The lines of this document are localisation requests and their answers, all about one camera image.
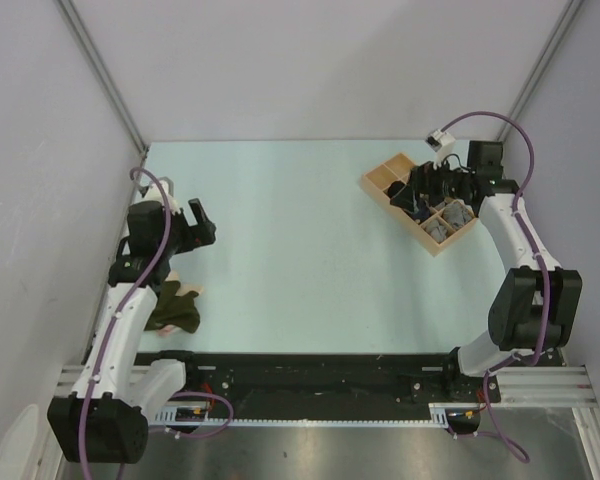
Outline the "grey beige underwear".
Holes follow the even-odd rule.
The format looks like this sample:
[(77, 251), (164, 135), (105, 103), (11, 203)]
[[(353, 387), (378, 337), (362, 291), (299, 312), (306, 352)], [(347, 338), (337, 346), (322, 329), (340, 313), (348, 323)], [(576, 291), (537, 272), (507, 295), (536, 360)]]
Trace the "grey beige underwear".
[(454, 204), (454, 203), (461, 204), (462, 201), (460, 199), (446, 198), (437, 205), (437, 209), (442, 210), (442, 209), (446, 208), (447, 206), (450, 206), (451, 204)]

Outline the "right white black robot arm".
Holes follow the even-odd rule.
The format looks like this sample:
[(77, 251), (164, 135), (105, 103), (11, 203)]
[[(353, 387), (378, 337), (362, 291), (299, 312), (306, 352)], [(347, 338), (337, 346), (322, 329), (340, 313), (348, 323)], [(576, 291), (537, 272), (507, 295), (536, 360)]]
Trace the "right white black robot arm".
[(417, 219), (444, 200), (467, 207), (487, 229), (506, 276), (488, 313), (485, 333), (457, 348), (457, 367), (441, 376), (443, 393), (464, 401), (477, 378), (518, 361), (538, 363), (547, 350), (570, 339), (582, 292), (576, 270), (563, 268), (547, 251), (526, 211), (522, 187), (504, 176), (504, 146), (472, 141), (467, 159), (452, 167), (453, 137), (434, 132), (426, 139), (436, 157), (413, 167), (389, 187), (389, 201)]

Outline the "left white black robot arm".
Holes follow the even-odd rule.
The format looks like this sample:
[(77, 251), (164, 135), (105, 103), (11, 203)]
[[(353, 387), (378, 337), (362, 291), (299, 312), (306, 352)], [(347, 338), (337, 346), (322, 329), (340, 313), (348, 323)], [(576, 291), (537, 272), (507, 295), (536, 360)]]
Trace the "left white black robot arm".
[(156, 360), (139, 380), (131, 379), (171, 258), (216, 240), (216, 226), (200, 200), (188, 205), (194, 225), (182, 210), (172, 211), (159, 200), (142, 200), (128, 209), (127, 234), (109, 269), (106, 303), (86, 364), (69, 393), (54, 397), (47, 411), (72, 463), (137, 463), (150, 422), (172, 395), (187, 400), (200, 390), (200, 374), (176, 359)]

